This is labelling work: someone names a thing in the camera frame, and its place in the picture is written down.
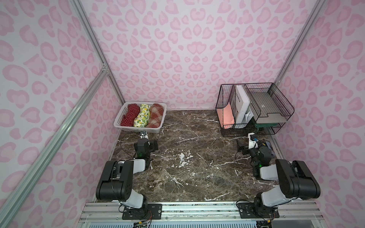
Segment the white plastic basket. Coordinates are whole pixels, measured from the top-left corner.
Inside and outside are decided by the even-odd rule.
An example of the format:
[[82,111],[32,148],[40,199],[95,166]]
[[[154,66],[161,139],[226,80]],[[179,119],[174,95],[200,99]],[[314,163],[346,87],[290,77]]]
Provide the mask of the white plastic basket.
[[159,133],[166,116],[167,104],[153,102],[125,102],[117,114],[114,127],[125,132]]

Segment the red plaid skirt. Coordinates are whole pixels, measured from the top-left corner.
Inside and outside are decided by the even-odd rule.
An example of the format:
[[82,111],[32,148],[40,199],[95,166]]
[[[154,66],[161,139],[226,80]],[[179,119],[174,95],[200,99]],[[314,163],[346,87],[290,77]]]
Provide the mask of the red plaid skirt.
[[153,104],[150,107],[150,119],[147,124],[147,128],[159,128],[162,122],[164,108],[160,104]]

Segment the lemon print skirt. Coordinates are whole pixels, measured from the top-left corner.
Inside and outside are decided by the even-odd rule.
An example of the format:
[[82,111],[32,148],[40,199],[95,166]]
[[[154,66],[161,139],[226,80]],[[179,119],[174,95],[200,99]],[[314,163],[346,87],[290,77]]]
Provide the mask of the lemon print skirt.
[[148,104],[140,105],[140,113],[134,119],[134,127],[146,127],[150,120],[150,106]]

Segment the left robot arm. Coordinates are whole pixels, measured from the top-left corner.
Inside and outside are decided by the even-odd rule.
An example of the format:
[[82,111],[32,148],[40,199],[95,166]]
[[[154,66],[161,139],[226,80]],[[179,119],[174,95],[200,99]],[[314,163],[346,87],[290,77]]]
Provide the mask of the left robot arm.
[[125,161],[107,161],[96,188],[97,200],[117,200],[127,209],[147,212],[147,199],[132,189],[133,176],[149,169],[151,153],[158,142],[141,138],[134,144],[136,157]]

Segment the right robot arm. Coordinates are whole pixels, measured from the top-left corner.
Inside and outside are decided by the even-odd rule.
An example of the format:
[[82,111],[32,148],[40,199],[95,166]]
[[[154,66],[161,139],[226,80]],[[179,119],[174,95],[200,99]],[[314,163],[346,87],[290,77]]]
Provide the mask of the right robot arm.
[[256,134],[249,134],[248,144],[237,140],[237,151],[249,156],[257,180],[279,183],[257,194],[253,202],[256,207],[274,208],[297,199],[319,198],[320,186],[304,161],[277,159],[271,144],[259,140]]

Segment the red polka dot skirt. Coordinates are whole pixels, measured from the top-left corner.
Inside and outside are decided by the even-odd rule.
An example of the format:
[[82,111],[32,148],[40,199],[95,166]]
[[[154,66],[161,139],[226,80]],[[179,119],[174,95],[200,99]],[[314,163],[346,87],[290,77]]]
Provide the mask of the red polka dot skirt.
[[140,113],[140,106],[137,104],[129,104],[127,106],[127,112],[122,117],[121,126],[133,127],[134,120],[138,117]]

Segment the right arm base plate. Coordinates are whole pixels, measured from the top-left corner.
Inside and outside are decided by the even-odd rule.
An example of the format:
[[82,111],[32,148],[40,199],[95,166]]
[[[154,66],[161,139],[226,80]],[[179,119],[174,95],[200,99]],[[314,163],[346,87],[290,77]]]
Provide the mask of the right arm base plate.
[[280,218],[278,208],[257,206],[249,201],[237,201],[236,207],[242,219],[278,219]]

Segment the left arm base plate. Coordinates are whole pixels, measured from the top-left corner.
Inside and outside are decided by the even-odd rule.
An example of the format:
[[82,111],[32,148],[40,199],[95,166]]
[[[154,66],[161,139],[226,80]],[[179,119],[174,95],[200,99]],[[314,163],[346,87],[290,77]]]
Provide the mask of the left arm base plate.
[[163,205],[160,203],[143,202],[142,207],[124,208],[122,210],[122,220],[160,220],[162,217]]

